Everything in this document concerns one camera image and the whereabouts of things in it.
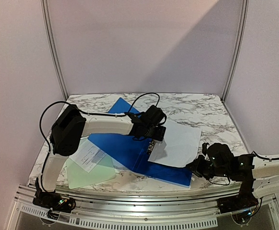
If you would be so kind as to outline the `metal folder clip mechanism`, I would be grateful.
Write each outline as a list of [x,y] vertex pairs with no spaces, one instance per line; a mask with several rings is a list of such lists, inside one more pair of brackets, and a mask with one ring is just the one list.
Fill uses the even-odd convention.
[[146,151],[146,153],[147,153],[148,155],[150,155],[150,154],[152,153],[152,151],[153,151],[155,145],[156,145],[156,141],[155,141],[155,140],[151,140],[151,141],[149,142],[149,145],[148,145],[148,148],[147,148],[147,151]]

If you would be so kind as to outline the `blue file folder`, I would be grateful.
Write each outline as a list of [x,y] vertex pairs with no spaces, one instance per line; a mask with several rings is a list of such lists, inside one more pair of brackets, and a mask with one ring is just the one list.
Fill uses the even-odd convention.
[[134,173],[175,185],[190,186],[191,171],[148,161],[151,156],[148,154],[150,138],[137,141],[132,136],[120,134],[91,134],[88,140]]

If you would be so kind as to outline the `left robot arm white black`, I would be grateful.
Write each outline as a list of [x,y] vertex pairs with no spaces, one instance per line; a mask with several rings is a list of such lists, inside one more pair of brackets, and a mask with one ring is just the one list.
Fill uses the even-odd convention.
[[42,189],[39,201],[47,208],[57,204],[57,197],[52,192],[55,191],[63,165],[78,150],[82,137],[91,134],[119,134],[134,139],[162,141],[166,120],[165,113],[155,105],[145,112],[110,114],[88,113],[69,104],[52,125],[50,137],[45,139],[48,153],[39,176],[38,184]]

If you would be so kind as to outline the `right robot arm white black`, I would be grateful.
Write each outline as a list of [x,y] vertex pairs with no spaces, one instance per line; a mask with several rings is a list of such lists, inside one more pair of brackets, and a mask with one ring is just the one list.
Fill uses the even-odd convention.
[[185,168],[206,180],[225,177],[240,182],[239,193],[233,202],[238,209],[251,203],[252,196],[262,198],[279,192],[279,156],[264,157],[255,151],[235,156],[226,144],[203,143],[202,154]]

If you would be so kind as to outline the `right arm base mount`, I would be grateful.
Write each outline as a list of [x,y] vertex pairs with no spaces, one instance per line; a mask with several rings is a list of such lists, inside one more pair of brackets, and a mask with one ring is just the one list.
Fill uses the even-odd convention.
[[262,200],[253,195],[255,179],[243,181],[237,195],[219,198],[217,207],[221,214],[231,213],[233,221],[240,226],[246,225],[258,213]]

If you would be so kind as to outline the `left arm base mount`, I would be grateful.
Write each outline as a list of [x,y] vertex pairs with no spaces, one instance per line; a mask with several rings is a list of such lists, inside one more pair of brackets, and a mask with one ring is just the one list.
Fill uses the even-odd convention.
[[68,195],[63,196],[56,192],[45,192],[39,185],[39,178],[35,180],[36,192],[33,198],[33,204],[39,207],[47,208],[46,216],[49,219],[58,220],[60,212],[71,213],[76,207],[75,199]]

